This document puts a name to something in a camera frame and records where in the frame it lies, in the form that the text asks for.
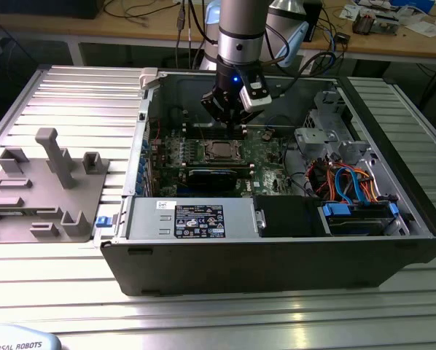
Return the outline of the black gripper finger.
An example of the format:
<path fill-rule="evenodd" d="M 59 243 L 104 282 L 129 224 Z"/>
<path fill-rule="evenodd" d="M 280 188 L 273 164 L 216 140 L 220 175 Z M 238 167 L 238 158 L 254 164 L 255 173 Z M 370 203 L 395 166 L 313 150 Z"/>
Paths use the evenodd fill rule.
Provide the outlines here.
<path fill-rule="evenodd" d="M 234 129 L 235 95 L 226 90 L 213 89 L 202 96 L 201 104 L 215 121 L 224 124 L 229 131 Z"/>
<path fill-rule="evenodd" d="M 262 110 L 247 112 L 245 109 L 236 109 L 233 112 L 233 128 L 236 129 L 240 125 L 246 125 L 260 114 L 262 114 Z"/>

